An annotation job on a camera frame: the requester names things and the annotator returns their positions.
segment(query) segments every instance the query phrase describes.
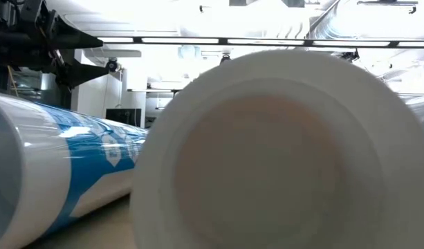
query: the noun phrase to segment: wrapped roll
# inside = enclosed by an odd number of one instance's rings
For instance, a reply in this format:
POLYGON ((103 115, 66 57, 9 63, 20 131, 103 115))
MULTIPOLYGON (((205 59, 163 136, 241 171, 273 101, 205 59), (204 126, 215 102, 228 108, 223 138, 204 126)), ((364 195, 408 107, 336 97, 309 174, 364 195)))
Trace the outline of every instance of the wrapped roll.
POLYGON ((213 68, 166 107, 138 165, 139 249, 424 249, 424 128, 339 59, 213 68))
POLYGON ((147 131, 0 95, 0 248, 130 193, 147 131))

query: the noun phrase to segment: wall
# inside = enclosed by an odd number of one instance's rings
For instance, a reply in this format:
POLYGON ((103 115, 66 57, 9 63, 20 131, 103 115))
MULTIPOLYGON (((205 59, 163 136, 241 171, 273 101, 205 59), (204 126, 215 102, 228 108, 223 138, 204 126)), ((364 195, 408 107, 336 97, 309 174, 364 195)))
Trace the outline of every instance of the wall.
POLYGON ((118 58, 118 62, 125 68, 122 75, 121 108, 141 109, 140 127, 144 127, 147 109, 146 93, 131 92, 127 89, 146 89, 147 71, 141 58, 118 58))
POLYGON ((149 93, 147 94, 145 115, 157 118, 163 109, 173 99, 173 93, 149 93))
MULTIPOLYGON (((83 64, 94 65, 82 50, 75 51, 75 58, 83 64)), ((106 109, 119 108, 122 82, 112 75, 105 75, 83 83, 73 89, 71 109, 79 113, 105 118, 106 109)))

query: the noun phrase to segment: ceiling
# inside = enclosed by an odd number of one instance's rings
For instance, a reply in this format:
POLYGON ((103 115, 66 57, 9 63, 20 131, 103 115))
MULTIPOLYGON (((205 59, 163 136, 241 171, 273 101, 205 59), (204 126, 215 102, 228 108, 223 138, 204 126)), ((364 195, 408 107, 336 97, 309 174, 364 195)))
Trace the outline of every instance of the ceiling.
MULTIPOLYGON (((393 0, 381 1, 385 5, 358 4, 358 0, 305 0, 304 8, 289 8, 282 0, 47 0, 47 3, 70 25, 98 37, 424 39, 424 0, 417 0, 415 12, 412 5, 393 6, 387 4, 393 0)), ((185 74, 192 78, 218 65, 222 53, 230 53, 234 58, 264 49, 109 44, 87 54, 110 57, 109 51, 113 50, 139 50, 150 78, 181 81, 185 74)), ((424 82, 424 73, 413 73, 424 71, 424 50, 360 49, 358 52, 360 61, 356 64, 386 82, 400 84, 402 78, 404 82, 424 82)))

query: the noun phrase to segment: ceiling light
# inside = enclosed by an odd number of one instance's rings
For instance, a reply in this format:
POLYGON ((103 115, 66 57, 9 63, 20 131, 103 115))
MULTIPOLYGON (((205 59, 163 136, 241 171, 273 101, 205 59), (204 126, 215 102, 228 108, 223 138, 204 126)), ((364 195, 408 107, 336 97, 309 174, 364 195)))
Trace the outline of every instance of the ceiling light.
POLYGON ((314 41, 316 46, 352 46, 352 47, 385 47, 390 44, 389 41, 314 41))
POLYGON ((142 38, 146 44, 218 44, 215 38, 142 38))
POLYGON ((401 41, 398 46, 424 47, 424 41, 401 41))
POLYGON ((203 57, 219 57, 222 54, 222 51, 201 51, 201 56, 203 57))
POLYGON ((355 48, 308 48, 309 51, 320 51, 320 52, 355 52, 355 48))
POLYGON ((103 42, 108 43, 132 43, 133 38, 131 37, 98 37, 103 42))
POLYGON ((127 89, 128 91, 141 92, 141 93, 173 93, 180 91, 180 89, 127 89))
POLYGON ((274 39, 229 39, 229 44, 259 44, 259 45, 302 45, 304 41, 300 40, 274 40, 274 39))

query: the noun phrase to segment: pipe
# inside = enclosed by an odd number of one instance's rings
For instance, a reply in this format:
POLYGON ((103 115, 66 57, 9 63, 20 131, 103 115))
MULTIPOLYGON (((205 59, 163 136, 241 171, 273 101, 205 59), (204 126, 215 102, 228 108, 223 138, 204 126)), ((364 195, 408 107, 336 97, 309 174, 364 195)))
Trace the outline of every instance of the pipe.
POLYGON ((137 164, 139 249, 424 249, 424 127, 340 59, 275 50, 205 72, 137 164))
POLYGON ((0 248, 130 193, 147 131, 0 95, 0 248))
POLYGON ((324 20, 324 18, 330 13, 330 11, 337 6, 340 0, 335 0, 311 25, 307 32, 306 37, 310 37, 311 33, 316 29, 318 25, 324 20))

